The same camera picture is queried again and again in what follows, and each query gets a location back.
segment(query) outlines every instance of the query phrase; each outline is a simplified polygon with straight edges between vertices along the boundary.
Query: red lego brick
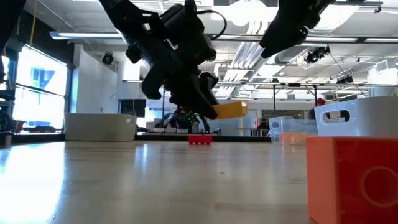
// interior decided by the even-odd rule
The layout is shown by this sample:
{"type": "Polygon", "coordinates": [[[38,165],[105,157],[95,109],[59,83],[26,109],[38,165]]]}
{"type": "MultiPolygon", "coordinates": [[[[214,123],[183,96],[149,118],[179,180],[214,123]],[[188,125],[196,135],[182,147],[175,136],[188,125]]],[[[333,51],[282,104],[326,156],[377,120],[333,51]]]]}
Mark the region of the red lego brick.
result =
{"type": "Polygon", "coordinates": [[[309,137],[307,178],[319,224],[398,223],[398,139],[309,137]]]}
{"type": "Polygon", "coordinates": [[[188,136],[189,144],[211,144],[213,136],[210,135],[191,135],[188,136]]]}

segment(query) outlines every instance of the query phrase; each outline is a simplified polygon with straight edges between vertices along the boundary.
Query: white plastic bin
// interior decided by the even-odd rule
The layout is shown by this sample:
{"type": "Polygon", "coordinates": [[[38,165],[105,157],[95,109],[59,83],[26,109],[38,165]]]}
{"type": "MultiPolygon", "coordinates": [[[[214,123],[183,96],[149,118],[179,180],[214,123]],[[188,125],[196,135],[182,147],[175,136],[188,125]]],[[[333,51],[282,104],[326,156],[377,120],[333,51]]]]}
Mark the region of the white plastic bin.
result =
{"type": "Polygon", "coordinates": [[[398,97],[369,97],[315,108],[319,136],[398,136],[398,97]],[[329,123],[325,113],[346,110],[347,122],[329,123]]]}
{"type": "Polygon", "coordinates": [[[292,117],[269,118],[269,129],[272,142],[279,142],[279,134],[282,132],[318,133],[316,121],[293,119],[292,117]]]}
{"type": "Polygon", "coordinates": [[[128,114],[65,113],[65,140],[133,141],[136,120],[128,114]]]}

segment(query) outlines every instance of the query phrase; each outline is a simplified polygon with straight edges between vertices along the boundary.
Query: handle cutout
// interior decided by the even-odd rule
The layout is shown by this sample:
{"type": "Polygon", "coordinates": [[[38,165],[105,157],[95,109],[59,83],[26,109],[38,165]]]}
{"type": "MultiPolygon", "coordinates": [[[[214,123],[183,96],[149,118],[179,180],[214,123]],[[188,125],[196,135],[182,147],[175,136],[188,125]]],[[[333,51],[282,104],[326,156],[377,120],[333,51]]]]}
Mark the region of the handle cutout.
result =
{"type": "Polygon", "coordinates": [[[348,110],[341,111],[329,111],[323,115],[323,121],[326,124],[330,123],[344,123],[351,119],[351,115],[348,110]]]}

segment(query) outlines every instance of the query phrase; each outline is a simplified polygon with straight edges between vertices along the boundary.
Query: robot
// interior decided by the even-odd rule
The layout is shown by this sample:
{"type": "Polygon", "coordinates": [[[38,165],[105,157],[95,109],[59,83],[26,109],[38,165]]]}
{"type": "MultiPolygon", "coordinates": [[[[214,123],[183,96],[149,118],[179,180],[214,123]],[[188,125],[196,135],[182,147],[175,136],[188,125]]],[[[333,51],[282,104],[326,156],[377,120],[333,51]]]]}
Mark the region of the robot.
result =
{"type": "MultiPolygon", "coordinates": [[[[210,127],[206,121],[206,118],[202,115],[199,115],[199,118],[203,122],[203,126],[205,128],[206,133],[210,133],[210,127]]],[[[177,110],[174,113],[167,113],[163,116],[162,120],[155,124],[155,128],[167,128],[170,125],[172,128],[182,128],[187,129],[189,133],[193,132],[193,127],[196,128],[199,126],[199,119],[197,118],[197,114],[193,111],[186,110],[182,106],[177,106],[177,110]]]]}
{"type": "MultiPolygon", "coordinates": [[[[267,58],[282,50],[301,44],[320,20],[320,14],[336,0],[279,0],[279,10],[266,30],[260,46],[262,57],[267,58]]],[[[7,1],[7,9],[0,13],[0,50],[11,35],[26,0],[7,1]]],[[[194,0],[185,0],[184,6],[175,4],[158,15],[139,9],[129,0],[99,0],[111,22],[128,45],[127,57],[132,63],[143,59],[150,67],[142,82],[142,91],[149,99],[160,99],[163,85],[171,92],[170,102],[210,119],[217,118],[212,107],[218,101],[211,89],[218,78],[202,73],[198,65],[216,58],[216,50],[208,37],[199,14],[217,13],[197,11],[194,0]]],[[[0,62],[0,74],[4,68],[0,62]]]]}

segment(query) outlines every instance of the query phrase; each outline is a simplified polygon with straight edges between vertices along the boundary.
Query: orange cube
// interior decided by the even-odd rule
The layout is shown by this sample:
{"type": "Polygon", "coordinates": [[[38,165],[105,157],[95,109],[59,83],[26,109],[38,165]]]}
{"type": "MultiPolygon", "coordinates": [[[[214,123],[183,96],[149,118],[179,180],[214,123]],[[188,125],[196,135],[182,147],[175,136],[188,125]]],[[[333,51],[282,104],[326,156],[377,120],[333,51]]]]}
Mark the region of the orange cube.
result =
{"type": "Polygon", "coordinates": [[[398,139],[308,137],[308,213],[319,224],[398,223],[398,139]]]}
{"type": "Polygon", "coordinates": [[[213,109],[218,115],[216,119],[242,118],[249,112],[248,104],[245,102],[213,105],[213,109]]]}
{"type": "Polygon", "coordinates": [[[305,138],[308,135],[307,133],[280,133],[279,143],[286,145],[305,145],[305,138]]]}

